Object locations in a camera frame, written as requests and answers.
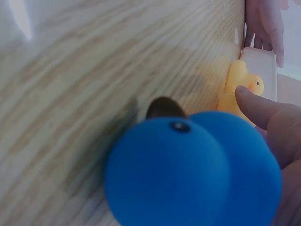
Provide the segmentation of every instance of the blue toy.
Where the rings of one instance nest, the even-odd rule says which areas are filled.
[[[123,226],[267,226],[281,173],[244,120],[222,112],[187,117],[161,97],[113,147],[104,188]]]

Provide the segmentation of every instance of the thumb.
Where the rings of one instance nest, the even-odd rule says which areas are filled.
[[[283,104],[257,96],[244,86],[235,90],[237,104],[241,112],[261,129],[266,130],[269,120]]]

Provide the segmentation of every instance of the black dot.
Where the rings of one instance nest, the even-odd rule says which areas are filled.
[[[174,121],[174,122],[171,122],[169,124],[169,126],[173,129],[173,130],[176,130],[176,131],[179,131],[179,132],[182,132],[182,133],[188,133],[190,132],[190,126],[187,125],[186,123],[184,122],[181,122],[181,121]]]

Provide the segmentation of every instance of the duck beak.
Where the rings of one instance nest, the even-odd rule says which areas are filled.
[[[251,91],[251,92],[254,92],[254,85],[253,83],[251,83],[248,87],[248,89]]]

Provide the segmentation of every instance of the wooden table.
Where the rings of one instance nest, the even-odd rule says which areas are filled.
[[[0,1],[0,225],[118,225],[102,187],[108,148],[155,97],[215,108],[240,54],[244,0],[25,6],[27,31]]]

